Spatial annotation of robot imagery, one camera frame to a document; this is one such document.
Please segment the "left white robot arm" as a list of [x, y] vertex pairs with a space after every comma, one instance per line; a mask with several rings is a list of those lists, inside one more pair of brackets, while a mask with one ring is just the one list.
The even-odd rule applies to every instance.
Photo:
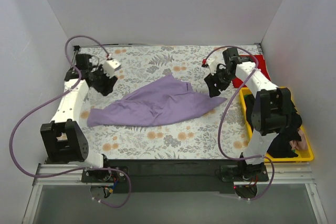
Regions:
[[112, 170], [104, 162], [106, 157], [89, 149], [88, 141], [79, 126], [82, 106], [90, 88], [107, 96], [117, 81], [115, 72], [121, 64], [112, 57], [94, 65], [89, 54], [75, 56], [75, 65], [66, 72], [65, 96], [49, 123], [40, 128], [40, 133], [52, 163], [72, 163], [79, 167], [94, 167], [93, 175], [100, 182], [111, 178]]

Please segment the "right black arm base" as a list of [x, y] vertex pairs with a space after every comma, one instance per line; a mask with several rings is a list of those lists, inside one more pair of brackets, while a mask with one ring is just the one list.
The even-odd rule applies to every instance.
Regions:
[[219, 168], [220, 178], [224, 182], [267, 182], [268, 173], [264, 163], [257, 165], [246, 164], [245, 161], [222, 165]]

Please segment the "lavender t shirt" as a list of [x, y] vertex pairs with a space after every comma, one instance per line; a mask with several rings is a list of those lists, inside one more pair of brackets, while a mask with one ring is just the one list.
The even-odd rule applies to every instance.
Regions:
[[91, 109], [89, 127], [163, 126], [203, 116], [224, 103], [223, 97], [211, 98], [195, 92], [191, 83], [167, 75], [145, 85], [103, 109]]

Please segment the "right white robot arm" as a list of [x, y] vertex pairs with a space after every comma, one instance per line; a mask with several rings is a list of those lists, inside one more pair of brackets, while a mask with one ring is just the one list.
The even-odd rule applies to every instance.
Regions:
[[241, 87], [247, 87], [254, 96], [251, 114], [253, 134], [247, 148], [236, 160], [238, 176], [242, 180], [251, 180], [256, 174], [255, 166], [266, 158], [266, 153], [276, 135], [290, 125], [292, 115], [291, 92], [273, 84], [258, 69], [258, 59], [252, 53], [239, 55], [237, 46], [223, 46], [224, 62], [220, 63], [210, 55], [202, 61], [202, 66], [209, 69], [205, 77], [210, 97], [217, 97], [227, 89], [235, 78], [242, 81]]

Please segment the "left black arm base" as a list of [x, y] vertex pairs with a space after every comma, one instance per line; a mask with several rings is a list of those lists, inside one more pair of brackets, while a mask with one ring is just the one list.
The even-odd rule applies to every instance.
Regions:
[[90, 168], [84, 170], [81, 177], [82, 183], [125, 183], [127, 181], [122, 172]]

